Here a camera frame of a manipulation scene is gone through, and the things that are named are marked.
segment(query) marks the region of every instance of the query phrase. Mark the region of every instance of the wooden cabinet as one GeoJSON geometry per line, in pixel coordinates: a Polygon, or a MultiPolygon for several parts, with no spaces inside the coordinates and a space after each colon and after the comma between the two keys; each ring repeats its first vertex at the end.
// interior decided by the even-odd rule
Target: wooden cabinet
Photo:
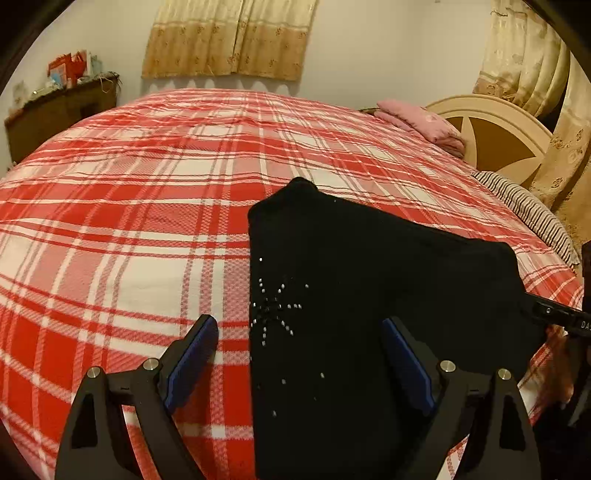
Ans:
{"type": "Polygon", "coordinates": [[[108,74],[102,81],[57,90],[27,103],[8,118],[4,124],[12,162],[20,163],[43,142],[80,120],[115,107],[118,78],[108,74]]]}

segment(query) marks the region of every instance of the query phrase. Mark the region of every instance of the striped pillow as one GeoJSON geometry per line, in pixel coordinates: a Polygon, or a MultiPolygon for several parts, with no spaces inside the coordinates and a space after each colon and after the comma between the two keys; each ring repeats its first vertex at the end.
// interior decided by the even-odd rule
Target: striped pillow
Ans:
{"type": "Polygon", "coordinates": [[[569,267],[580,264],[573,241],[560,220],[531,192],[493,171],[474,171],[472,176],[513,210],[569,267]]]}

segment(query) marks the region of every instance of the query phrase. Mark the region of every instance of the black cloth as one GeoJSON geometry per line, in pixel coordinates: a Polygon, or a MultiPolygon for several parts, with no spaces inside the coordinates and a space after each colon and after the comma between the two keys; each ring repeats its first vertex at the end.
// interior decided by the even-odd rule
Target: black cloth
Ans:
{"type": "Polygon", "coordinates": [[[472,372],[505,367],[521,378],[544,342],[520,311],[524,286],[507,244],[428,228],[301,178],[248,219],[262,480],[393,477],[425,421],[385,360],[388,316],[472,372]]]}

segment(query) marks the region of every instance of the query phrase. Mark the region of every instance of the plaid blanket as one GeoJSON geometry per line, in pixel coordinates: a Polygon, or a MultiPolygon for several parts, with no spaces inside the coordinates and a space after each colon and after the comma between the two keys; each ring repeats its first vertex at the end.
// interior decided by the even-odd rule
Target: plaid blanket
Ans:
{"type": "MultiPolygon", "coordinates": [[[[255,478],[246,214],[295,176],[507,242],[528,291],[578,306],[575,275],[470,171],[372,116],[259,92],[158,93],[62,132],[0,181],[0,411],[12,438],[52,478],[87,369],[135,368],[210,313],[217,352],[175,421],[208,479],[255,478]]],[[[522,382],[533,416],[549,355],[522,382]]],[[[125,418],[142,473],[158,478],[134,411],[125,418]]]]}

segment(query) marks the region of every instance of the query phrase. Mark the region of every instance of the floral curtain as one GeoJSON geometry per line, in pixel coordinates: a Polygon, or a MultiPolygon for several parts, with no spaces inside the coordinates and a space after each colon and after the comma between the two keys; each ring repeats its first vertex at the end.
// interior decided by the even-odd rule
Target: floral curtain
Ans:
{"type": "Polygon", "coordinates": [[[315,6],[316,0],[245,0],[234,51],[238,73],[299,80],[315,6]]]}
{"type": "Polygon", "coordinates": [[[163,0],[146,47],[143,78],[227,75],[242,0],[163,0]]]}
{"type": "Polygon", "coordinates": [[[574,57],[558,124],[530,190],[561,220],[575,247],[591,240],[591,83],[574,57]]]}
{"type": "Polygon", "coordinates": [[[569,62],[566,44],[522,0],[492,0],[491,36],[474,93],[544,116],[564,92],[569,62]]]}

